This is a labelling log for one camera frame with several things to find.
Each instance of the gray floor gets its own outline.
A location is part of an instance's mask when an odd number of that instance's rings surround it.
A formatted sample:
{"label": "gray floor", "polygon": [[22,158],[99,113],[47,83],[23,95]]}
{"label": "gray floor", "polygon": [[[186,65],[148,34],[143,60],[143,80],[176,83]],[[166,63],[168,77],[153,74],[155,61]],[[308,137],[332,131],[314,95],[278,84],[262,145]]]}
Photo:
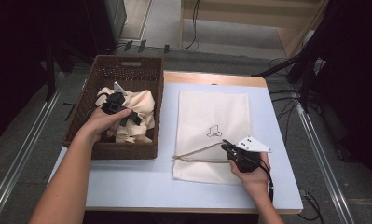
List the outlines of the gray floor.
{"label": "gray floor", "polygon": [[[163,47],[165,44],[170,44],[177,47],[179,8],[179,1],[153,0],[143,36],[147,40],[147,46]],[[185,45],[193,37],[192,29],[189,29],[191,22],[188,21],[188,23],[186,29],[190,32],[185,33]],[[162,56],[165,61],[164,68],[167,70],[243,76],[263,72],[269,68],[270,60],[284,57],[275,30],[269,27],[248,26],[246,28],[244,25],[198,21],[197,37],[198,48],[190,48],[188,51],[177,50],[163,55],[162,49],[145,49],[143,53],[137,53],[137,47],[133,47],[127,52],[120,48],[117,54]],[[77,59],[74,60],[76,67],[72,74],[65,75],[66,80],[58,101],[0,213],[0,223],[26,223],[47,184],[67,127],[67,122],[64,120],[70,107],[63,103],[76,102],[84,79],[90,70],[87,64]],[[267,78],[267,82],[270,90],[289,88],[283,75],[272,75]],[[13,120],[0,139],[0,183],[43,107],[45,94],[45,88],[39,91]],[[275,94],[272,95],[272,99],[284,96],[289,96],[289,94]],[[277,114],[282,112],[287,103],[288,101],[273,103]],[[372,173],[362,164],[341,161],[324,120],[314,110],[310,111],[309,116],[324,149],[324,155],[346,198],[354,222],[372,223]],[[340,223],[340,215],[299,114],[294,110],[290,117],[283,116],[279,124],[283,138],[288,132],[286,148],[298,186],[316,198],[325,223]],[[303,203],[305,209],[302,215],[313,217],[315,213],[311,206],[307,201]],[[288,223],[320,223],[318,219],[307,221],[297,215],[283,215],[283,218]]]}

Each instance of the beige fabric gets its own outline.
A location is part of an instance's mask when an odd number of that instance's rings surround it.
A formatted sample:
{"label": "beige fabric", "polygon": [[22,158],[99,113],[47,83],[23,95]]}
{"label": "beige fabric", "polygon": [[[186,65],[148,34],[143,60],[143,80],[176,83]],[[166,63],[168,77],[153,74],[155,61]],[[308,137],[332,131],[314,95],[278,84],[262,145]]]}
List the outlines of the beige fabric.
{"label": "beige fabric", "polygon": [[239,183],[222,140],[251,134],[248,94],[180,91],[173,177],[215,184]]}
{"label": "beige fabric", "polygon": [[[113,90],[109,88],[103,88],[98,92],[99,94],[114,93]],[[151,91],[140,91],[140,92],[130,92],[126,91],[127,96],[125,96],[125,102],[122,104],[127,108],[132,109],[134,112],[138,113],[138,117],[142,120],[141,124],[135,125],[131,120],[127,121],[125,127],[122,127],[117,124],[116,131],[116,142],[152,142],[151,139],[145,136],[147,130],[155,127],[154,121],[154,98],[151,94]],[[106,96],[102,95],[96,101],[96,105],[102,105],[106,101]]]}

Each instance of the floor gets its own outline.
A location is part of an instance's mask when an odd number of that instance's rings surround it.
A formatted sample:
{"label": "floor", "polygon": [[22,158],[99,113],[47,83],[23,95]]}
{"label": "floor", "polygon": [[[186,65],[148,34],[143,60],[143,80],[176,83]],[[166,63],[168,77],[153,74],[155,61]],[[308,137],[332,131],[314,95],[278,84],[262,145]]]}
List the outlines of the floor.
{"label": "floor", "polygon": [[[147,13],[145,26],[139,30],[139,39],[146,40],[144,55],[163,55],[165,45],[177,48],[179,42],[180,1],[152,0]],[[192,21],[185,23],[184,46],[190,44],[193,37]],[[197,41],[187,51],[175,51],[165,55],[165,69],[184,69],[187,71],[203,71],[252,75],[265,71],[276,63],[285,61],[282,45],[273,27],[253,25],[236,25],[223,22],[197,21]],[[129,38],[120,42],[126,43]],[[124,51],[120,45],[117,54],[138,54],[137,40],[134,47]],[[23,171],[16,176],[17,184],[9,186],[10,195],[3,200],[6,206],[0,208],[0,223],[26,223],[32,213],[35,202],[44,190],[52,166],[62,146],[65,118],[71,108],[63,103],[74,103],[77,91],[81,89],[85,75],[90,67],[77,62],[73,74],[62,74],[62,93],[58,102],[50,111],[45,127],[40,130],[38,138],[33,142],[34,148],[27,154],[27,162]],[[286,71],[278,72],[267,78],[270,90],[289,89],[285,81]],[[44,108],[45,90],[34,96],[30,104],[16,117],[3,138],[0,140],[0,184],[11,169],[17,154],[23,149],[23,141],[28,138],[28,131],[33,128],[34,119],[39,117]],[[281,114],[288,102],[279,101],[274,104],[277,114]],[[319,202],[325,223],[372,223],[372,174],[360,163],[346,163],[338,158],[335,144],[324,121],[317,112],[311,110],[305,115],[296,107],[297,113],[287,113],[279,119],[283,139],[286,139],[287,153],[294,168],[297,184],[306,189]],[[306,132],[311,127],[317,135]],[[326,173],[333,178],[327,179]],[[344,201],[336,201],[334,194],[342,195]],[[316,213],[310,204],[303,201],[305,209],[302,215],[314,217]],[[295,215],[283,215],[288,223],[321,223],[317,218],[307,221]]]}

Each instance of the white table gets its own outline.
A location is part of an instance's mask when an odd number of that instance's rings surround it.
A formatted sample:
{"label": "white table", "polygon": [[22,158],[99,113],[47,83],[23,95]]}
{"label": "white table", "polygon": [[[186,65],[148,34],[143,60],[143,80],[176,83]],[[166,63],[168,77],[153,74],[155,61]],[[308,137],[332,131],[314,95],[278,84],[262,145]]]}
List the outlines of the white table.
{"label": "white table", "polygon": [[[218,85],[174,83],[182,81]],[[220,83],[250,85],[225,86]],[[180,90],[248,92],[252,134],[274,151],[269,154],[275,185],[274,205],[282,214],[302,209],[293,170],[288,159],[265,80],[208,74],[165,72],[160,114],[158,157],[154,160],[92,161],[87,210],[255,213],[255,205],[241,185],[216,185],[173,179],[172,168]],[[63,147],[53,174],[67,148]]]}

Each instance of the hand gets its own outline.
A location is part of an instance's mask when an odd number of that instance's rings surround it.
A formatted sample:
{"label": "hand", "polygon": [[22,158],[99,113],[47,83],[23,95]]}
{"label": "hand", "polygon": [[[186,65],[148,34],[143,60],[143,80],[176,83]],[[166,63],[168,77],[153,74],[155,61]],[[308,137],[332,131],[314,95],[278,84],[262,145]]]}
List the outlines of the hand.
{"label": "hand", "polygon": [[112,136],[116,131],[117,122],[127,117],[131,111],[128,108],[116,114],[108,115],[100,107],[96,108],[78,132],[92,137],[92,143],[95,143],[100,140],[101,133],[104,131],[107,131],[107,136]]}
{"label": "hand", "polygon": [[[261,165],[267,170],[270,170],[268,154],[266,152],[260,153]],[[229,161],[231,171],[236,175],[242,182],[246,192],[252,197],[253,201],[258,200],[261,197],[268,197],[268,175],[261,168],[257,168],[251,173],[241,173],[234,161]]]}

